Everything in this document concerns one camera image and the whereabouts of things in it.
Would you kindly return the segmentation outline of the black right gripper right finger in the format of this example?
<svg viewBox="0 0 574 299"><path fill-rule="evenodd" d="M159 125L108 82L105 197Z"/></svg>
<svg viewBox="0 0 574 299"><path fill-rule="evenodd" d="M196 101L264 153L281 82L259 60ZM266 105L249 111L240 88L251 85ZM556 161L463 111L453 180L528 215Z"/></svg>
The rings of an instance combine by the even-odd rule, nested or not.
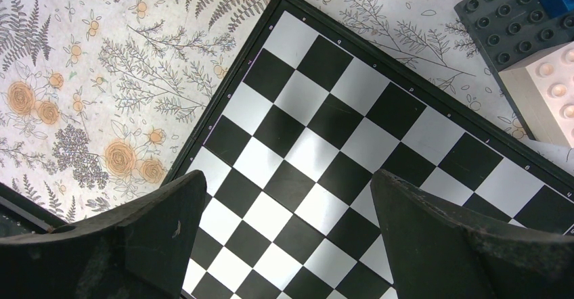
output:
<svg viewBox="0 0 574 299"><path fill-rule="evenodd" d="M573 238L518 227L378 170L370 189L399 298L572 298Z"/></svg>

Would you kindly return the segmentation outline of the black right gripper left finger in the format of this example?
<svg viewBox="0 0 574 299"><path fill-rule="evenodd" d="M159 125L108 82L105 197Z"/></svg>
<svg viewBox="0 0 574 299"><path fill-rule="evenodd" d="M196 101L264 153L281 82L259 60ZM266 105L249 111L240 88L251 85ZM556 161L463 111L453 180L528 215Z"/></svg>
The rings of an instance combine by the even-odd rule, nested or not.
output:
<svg viewBox="0 0 574 299"><path fill-rule="evenodd" d="M49 233L2 238L1 297L180 297L206 188L194 170Z"/></svg>

